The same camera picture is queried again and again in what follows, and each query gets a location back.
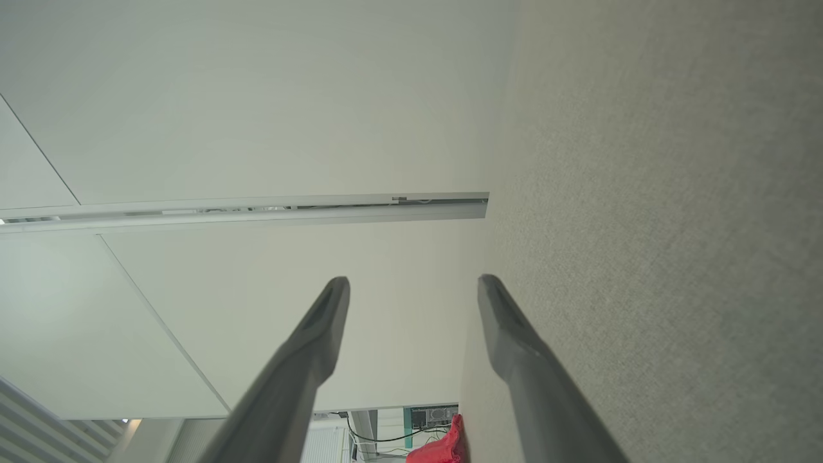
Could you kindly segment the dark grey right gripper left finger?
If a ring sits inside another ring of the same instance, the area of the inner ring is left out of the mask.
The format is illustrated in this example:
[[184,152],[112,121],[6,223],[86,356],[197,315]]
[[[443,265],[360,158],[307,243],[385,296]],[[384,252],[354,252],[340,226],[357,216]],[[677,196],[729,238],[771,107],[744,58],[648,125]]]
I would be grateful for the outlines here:
[[350,301],[329,280],[200,455],[200,462],[299,462],[318,388],[337,366]]

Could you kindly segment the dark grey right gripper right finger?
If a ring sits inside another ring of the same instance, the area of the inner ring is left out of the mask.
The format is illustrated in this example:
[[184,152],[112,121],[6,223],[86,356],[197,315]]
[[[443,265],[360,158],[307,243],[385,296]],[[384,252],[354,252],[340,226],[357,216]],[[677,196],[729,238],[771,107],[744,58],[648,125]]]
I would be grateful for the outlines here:
[[486,352],[506,383],[527,462],[628,458],[496,275],[478,279]]

